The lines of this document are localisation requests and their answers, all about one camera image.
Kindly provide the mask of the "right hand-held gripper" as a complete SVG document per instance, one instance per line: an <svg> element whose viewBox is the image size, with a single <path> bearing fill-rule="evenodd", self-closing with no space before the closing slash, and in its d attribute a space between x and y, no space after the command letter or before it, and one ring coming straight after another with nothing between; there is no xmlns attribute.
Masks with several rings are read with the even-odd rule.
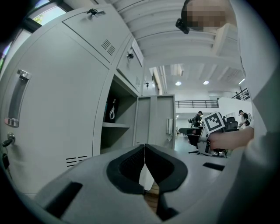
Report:
<svg viewBox="0 0 280 224"><path fill-rule="evenodd" d="M197 143L198 152L205 156L214 156L211 151L211 142L209 141L209 137L213 133L223 133L225 123L219 112L213 112L203 117L203 123L204 126Z"/></svg>

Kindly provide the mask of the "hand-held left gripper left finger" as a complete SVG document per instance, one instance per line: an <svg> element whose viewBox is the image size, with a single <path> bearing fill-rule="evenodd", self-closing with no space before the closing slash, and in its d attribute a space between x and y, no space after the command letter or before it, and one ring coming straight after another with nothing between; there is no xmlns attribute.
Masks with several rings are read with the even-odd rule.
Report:
<svg viewBox="0 0 280 224"><path fill-rule="evenodd" d="M118 149L79 162L35 196L68 224L159 224L139 184L144 146Z"/></svg>

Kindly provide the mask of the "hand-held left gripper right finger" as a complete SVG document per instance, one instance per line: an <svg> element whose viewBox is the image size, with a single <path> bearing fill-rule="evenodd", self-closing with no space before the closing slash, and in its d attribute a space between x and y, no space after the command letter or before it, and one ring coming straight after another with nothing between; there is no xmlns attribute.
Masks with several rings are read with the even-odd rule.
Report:
<svg viewBox="0 0 280 224"><path fill-rule="evenodd" d="M159 186L156 214L167 221L187 210L211 187L228 160L145 145L145 164Z"/></svg>

